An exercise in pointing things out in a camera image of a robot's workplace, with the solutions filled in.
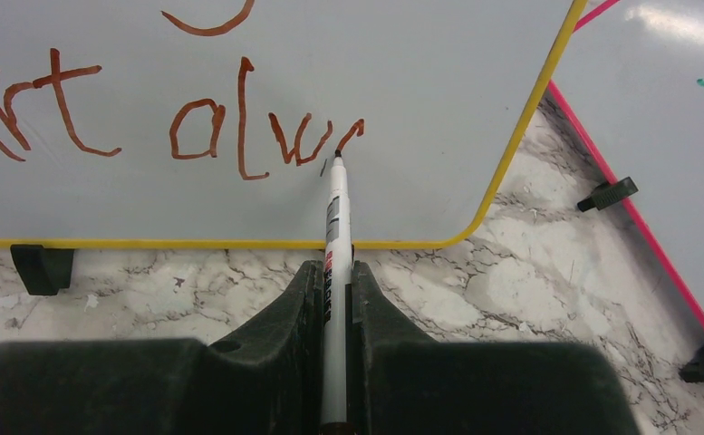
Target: marble surface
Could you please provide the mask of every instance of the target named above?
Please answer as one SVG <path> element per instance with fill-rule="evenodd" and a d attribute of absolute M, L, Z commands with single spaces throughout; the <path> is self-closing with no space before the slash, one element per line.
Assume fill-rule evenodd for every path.
<path fill-rule="evenodd" d="M 704 342 L 621 207 L 581 214 L 599 184 L 544 101 L 480 228 L 441 250 L 359 252 L 432 336 L 578 341 L 622 380 L 644 433 L 704 434 L 704 386 L 677 377 Z M 212 342 L 274 300 L 318 251 L 82 251 L 72 287 L 26 294 L 0 251 L 0 341 L 195 336 Z"/>

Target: yellow border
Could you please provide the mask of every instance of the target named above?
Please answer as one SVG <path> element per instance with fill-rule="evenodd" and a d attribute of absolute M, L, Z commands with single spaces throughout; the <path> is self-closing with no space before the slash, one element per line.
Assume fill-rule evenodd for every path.
<path fill-rule="evenodd" d="M 467 238 L 472 234 L 477 227 L 479 227 L 480 222 L 485 217 L 487 209 L 490 208 L 490 203 L 493 202 L 493 197 L 496 195 L 498 186 L 501 184 L 501 179 L 503 179 L 506 170 L 509 168 L 509 163 L 512 162 L 512 158 L 515 156 L 517 151 L 517 146 L 520 140 L 525 134 L 527 124 L 530 119 L 533 118 L 535 113 L 535 108 L 538 106 L 538 102 L 544 96 L 544 91 L 546 90 L 546 85 L 549 83 L 549 79 L 552 78 L 552 74 L 555 72 L 555 67 L 563 55 L 565 46 L 570 39 L 571 34 L 575 28 L 575 24 L 581 17 L 581 12 L 586 6 L 586 0 L 574 0 L 568 10 L 567 15 L 563 21 L 563 26 L 560 28 L 557 37 L 555 38 L 555 43 L 552 44 L 552 48 L 549 50 L 549 54 L 546 56 L 544 61 L 544 67 L 538 74 L 538 78 L 535 80 L 535 85 L 533 90 L 530 92 L 530 96 L 527 98 L 525 108 L 522 110 L 522 115 L 517 121 L 515 130 L 512 132 L 512 137 L 509 139 L 509 143 L 506 145 L 506 150 L 504 155 L 501 157 L 501 161 L 498 163 L 496 172 L 493 174 L 493 178 L 490 180 L 490 185 L 487 187 L 485 196 L 482 198 L 482 202 L 479 204 L 479 209 L 474 219 L 471 221 L 469 226 L 458 233 L 457 236 L 450 238 L 448 240 L 440 241 L 416 241 L 416 242 L 395 242 L 395 241 L 355 241 L 354 246 L 359 249 L 437 249 L 441 247 L 448 247 L 450 245 L 456 244 L 461 240 Z M 105 240 L 105 239 L 11 239 L 11 238 L 0 238 L 0 247 L 10 247 L 16 244 L 35 244 L 43 245 L 45 247 L 51 248 L 108 248 L 108 249 L 208 249 L 208 248 L 247 248 L 247 249 L 322 249 L 324 248 L 324 242 L 317 240 Z"/>

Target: white board surface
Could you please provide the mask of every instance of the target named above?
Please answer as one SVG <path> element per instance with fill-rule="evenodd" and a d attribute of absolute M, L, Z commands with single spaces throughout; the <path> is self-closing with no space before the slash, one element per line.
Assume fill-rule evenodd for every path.
<path fill-rule="evenodd" d="M 555 83 L 704 312 L 704 0 L 621 0 Z"/>
<path fill-rule="evenodd" d="M 0 239 L 322 240 L 323 162 L 358 120 L 343 153 L 354 238 L 450 239 L 477 214 L 569 7 L 0 0 Z M 241 23 L 194 35 L 163 11 Z M 302 159 L 333 132 L 297 166 L 269 113 L 288 152 L 311 114 Z"/>

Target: white marker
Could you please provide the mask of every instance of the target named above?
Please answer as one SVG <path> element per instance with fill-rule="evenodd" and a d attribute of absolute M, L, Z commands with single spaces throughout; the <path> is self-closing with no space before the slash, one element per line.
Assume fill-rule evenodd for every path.
<path fill-rule="evenodd" d="M 352 284 L 349 187 L 341 152 L 330 168 L 325 233 L 323 402 L 320 433 L 354 433 L 346 416 L 346 296 Z"/>

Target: marble table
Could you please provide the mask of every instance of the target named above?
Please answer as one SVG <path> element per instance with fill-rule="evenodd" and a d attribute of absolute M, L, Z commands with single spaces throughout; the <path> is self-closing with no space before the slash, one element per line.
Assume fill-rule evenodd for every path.
<path fill-rule="evenodd" d="M 361 251 L 385 295 L 444 341 L 578 341 L 619 373 L 644 433 L 704 434 L 677 376 L 704 333 L 621 206 L 578 212 L 602 177 L 545 100 L 480 228 L 441 250 Z M 0 341 L 193 336 L 274 300 L 319 251 L 81 251 L 72 287 L 29 296 L 0 251 Z"/>

